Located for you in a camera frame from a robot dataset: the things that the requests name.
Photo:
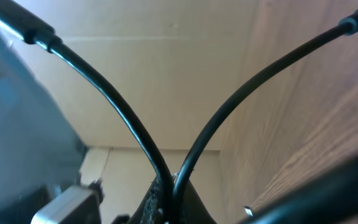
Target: beige wall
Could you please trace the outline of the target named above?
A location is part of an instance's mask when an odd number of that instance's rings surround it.
[[[56,28],[138,114],[159,148],[189,149],[235,91],[256,0],[16,0]],[[38,46],[13,48],[85,143],[139,147],[109,103]],[[219,149],[226,124],[207,149]]]
[[[171,172],[178,172],[186,151],[162,151]],[[81,168],[82,181],[103,178],[106,194],[100,206],[103,223],[111,223],[120,213],[133,214],[143,199],[155,172],[140,149],[93,149]],[[211,216],[226,223],[221,193],[219,153],[204,152],[191,175],[191,182]]]

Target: wooden surface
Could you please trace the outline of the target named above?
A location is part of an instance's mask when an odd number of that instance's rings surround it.
[[[16,1],[117,88],[161,149],[189,149],[236,89],[257,6],[257,0]],[[40,47],[13,39],[85,143],[139,147],[84,78]],[[207,149],[218,149],[221,133]]]
[[[358,0],[261,0],[239,85],[335,26]],[[358,154],[358,34],[322,47],[262,85],[226,121],[223,200],[231,223]]]

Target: black wire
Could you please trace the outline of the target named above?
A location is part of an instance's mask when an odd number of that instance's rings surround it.
[[[56,44],[50,47],[51,53],[62,58],[71,65],[78,73],[86,78],[95,88],[97,88],[104,97],[112,104],[118,114],[128,125],[128,128],[135,136],[136,140],[146,153],[157,177],[162,181],[164,215],[168,214],[172,198],[173,180],[159,149],[153,142],[150,134],[144,128],[139,118],[132,111],[131,107],[118,93],[118,91],[90,64],[83,60],[79,55],[64,44]]]
[[[190,178],[194,166],[197,163],[198,158],[203,152],[208,141],[211,139],[212,135],[227,118],[227,116],[229,116],[229,114],[247,96],[249,96],[254,90],[256,90],[269,78],[272,78],[284,68],[287,68],[291,64],[295,63],[304,56],[312,53],[312,51],[318,49],[324,44],[327,44],[328,42],[342,36],[346,32],[349,32],[351,28],[351,25],[347,23],[334,27],[326,31],[325,33],[315,37],[314,39],[303,44],[302,46],[293,50],[284,57],[278,59],[276,62],[272,63],[268,67],[264,68],[262,71],[253,76],[250,80],[248,80],[245,84],[243,84],[236,92],[233,93],[233,95],[230,96],[229,99],[226,100],[226,102],[224,102],[224,104],[213,115],[210,121],[208,121],[200,135],[197,137],[178,173],[178,178],[173,188],[171,220],[176,220],[178,217],[178,212],[183,200],[183,194],[185,191],[186,184]]]

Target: gray fabric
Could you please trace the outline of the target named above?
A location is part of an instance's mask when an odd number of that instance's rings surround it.
[[[0,38],[0,206],[27,189],[47,185],[53,192],[55,184],[74,180],[85,151],[51,97]]]

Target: black cable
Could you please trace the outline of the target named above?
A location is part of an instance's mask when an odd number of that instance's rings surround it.
[[[172,219],[177,220],[178,211],[180,209],[183,194],[185,191],[186,184],[190,178],[191,172],[194,169],[194,166],[197,163],[198,158],[203,152],[208,141],[211,139],[212,135],[223,123],[223,121],[229,116],[229,114],[254,90],[256,90],[261,84],[266,82],[269,78],[272,78],[278,72],[287,68],[291,64],[295,63],[304,56],[312,53],[312,51],[318,49],[319,47],[327,44],[328,42],[346,34],[352,29],[352,26],[348,23],[338,25],[335,28],[332,28],[325,33],[315,37],[309,42],[303,44],[297,49],[293,50],[284,57],[278,59],[276,62],[272,63],[268,67],[264,68],[258,74],[253,76],[245,84],[243,84],[229,99],[224,102],[224,104],[218,109],[218,111],[213,115],[213,117],[208,121],[200,135],[197,137],[193,146],[191,147],[186,159],[178,173],[178,178],[173,188],[172,195]]]
[[[159,149],[153,142],[150,134],[144,128],[143,124],[140,122],[139,118],[132,111],[131,107],[118,93],[118,91],[98,71],[96,71],[79,55],[73,52],[69,47],[57,42],[55,45],[50,45],[49,49],[51,53],[66,61],[95,88],[97,88],[128,125],[128,128],[152,163],[157,177],[162,181],[164,199],[163,211],[164,215],[168,214],[172,198],[173,180]]]

